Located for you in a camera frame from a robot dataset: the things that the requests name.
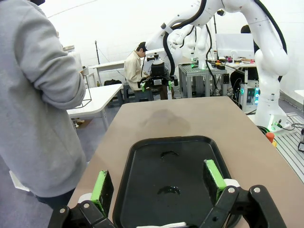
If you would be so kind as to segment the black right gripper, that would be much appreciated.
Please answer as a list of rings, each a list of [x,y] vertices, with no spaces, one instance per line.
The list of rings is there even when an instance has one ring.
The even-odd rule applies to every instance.
[[[152,86],[162,85],[171,90],[174,86],[178,86],[178,79],[175,75],[168,76],[168,69],[164,63],[152,64],[150,77],[142,77],[137,85],[143,92]]]

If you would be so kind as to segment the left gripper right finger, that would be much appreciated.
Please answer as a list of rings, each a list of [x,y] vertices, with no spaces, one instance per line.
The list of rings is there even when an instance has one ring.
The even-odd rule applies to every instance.
[[[213,207],[201,228],[223,228],[232,215],[242,216],[251,228],[286,227],[265,186],[254,185],[244,190],[227,185],[213,160],[204,160],[203,180]]]

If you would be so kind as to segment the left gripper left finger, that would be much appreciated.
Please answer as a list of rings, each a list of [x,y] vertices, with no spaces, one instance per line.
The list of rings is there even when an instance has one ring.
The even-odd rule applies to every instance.
[[[108,218],[114,187],[109,171],[100,171],[91,197],[75,207],[53,210],[49,228],[113,228]]]

